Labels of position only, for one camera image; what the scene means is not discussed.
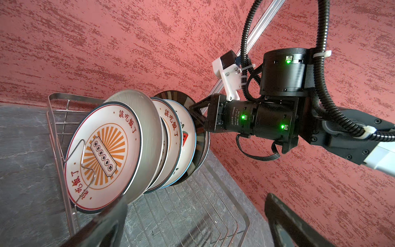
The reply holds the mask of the dark rim striped plate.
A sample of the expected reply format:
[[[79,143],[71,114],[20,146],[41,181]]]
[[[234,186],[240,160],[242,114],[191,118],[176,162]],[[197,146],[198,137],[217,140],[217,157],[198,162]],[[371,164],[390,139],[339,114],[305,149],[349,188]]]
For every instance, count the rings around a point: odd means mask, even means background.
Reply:
[[[161,99],[174,100],[180,103],[181,105],[183,105],[187,110],[189,109],[190,106],[195,104],[195,101],[189,95],[176,90],[163,91],[161,93],[156,94],[155,97]],[[195,171],[197,171],[203,165],[209,152],[210,134],[208,132],[204,132],[203,124],[200,123],[196,117],[192,116],[192,119],[195,124],[195,127],[197,127],[197,143],[195,148],[195,154],[192,160],[192,164],[189,166],[186,173],[183,174],[183,176],[180,179],[174,182],[175,185],[184,182]]]

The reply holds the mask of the watermelon plate blue rim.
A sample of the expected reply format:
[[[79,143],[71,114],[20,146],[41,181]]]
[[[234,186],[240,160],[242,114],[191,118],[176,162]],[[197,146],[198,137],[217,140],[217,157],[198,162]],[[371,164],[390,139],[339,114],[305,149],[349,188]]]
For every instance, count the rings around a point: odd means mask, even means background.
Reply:
[[[164,185],[164,188],[177,182],[189,169],[196,148],[196,129],[193,123],[192,117],[187,111],[187,109],[180,103],[166,99],[168,103],[176,111],[181,124],[181,134],[182,134],[182,149],[179,162],[177,164],[174,174],[171,176],[169,181]]]

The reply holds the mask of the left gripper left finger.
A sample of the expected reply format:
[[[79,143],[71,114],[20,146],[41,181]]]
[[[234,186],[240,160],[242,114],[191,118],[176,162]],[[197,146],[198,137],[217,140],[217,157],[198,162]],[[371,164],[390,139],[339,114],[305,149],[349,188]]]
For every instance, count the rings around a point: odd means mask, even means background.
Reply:
[[[119,247],[127,213],[128,206],[125,198],[117,198],[62,246]]]

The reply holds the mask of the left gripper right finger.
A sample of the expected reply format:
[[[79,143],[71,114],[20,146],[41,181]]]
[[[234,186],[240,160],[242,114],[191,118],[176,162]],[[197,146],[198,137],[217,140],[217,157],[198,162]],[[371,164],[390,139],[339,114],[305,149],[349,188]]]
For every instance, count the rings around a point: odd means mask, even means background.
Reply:
[[[276,247],[334,246],[272,193],[266,197],[264,212]]]

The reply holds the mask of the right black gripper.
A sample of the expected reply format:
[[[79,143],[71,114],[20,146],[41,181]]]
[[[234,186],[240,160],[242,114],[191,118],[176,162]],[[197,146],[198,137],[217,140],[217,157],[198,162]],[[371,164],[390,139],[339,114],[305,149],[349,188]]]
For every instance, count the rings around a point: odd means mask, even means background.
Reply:
[[[209,95],[203,100],[189,107],[196,131],[211,133],[224,133],[224,112],[227,105],[226,96],[223,94]],[[208,108],[207,117],[202,115],[202,109]]]

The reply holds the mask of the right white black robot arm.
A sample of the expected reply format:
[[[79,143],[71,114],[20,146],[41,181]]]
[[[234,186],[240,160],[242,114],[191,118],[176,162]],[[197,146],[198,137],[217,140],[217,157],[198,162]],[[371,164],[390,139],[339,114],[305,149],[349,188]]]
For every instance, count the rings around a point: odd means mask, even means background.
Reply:
[[[206,132],[234,132],[271,140],[273,161],[304,139],[328,152],[387,175],[395,174],[395,125],[368,113],[339,108],[328,113],[319,102],[314,59],[330,56],[312,49],[285,48],[265,53],[255,66],[229,51],[213,62],[225,94],[212,94],[189,107]]]

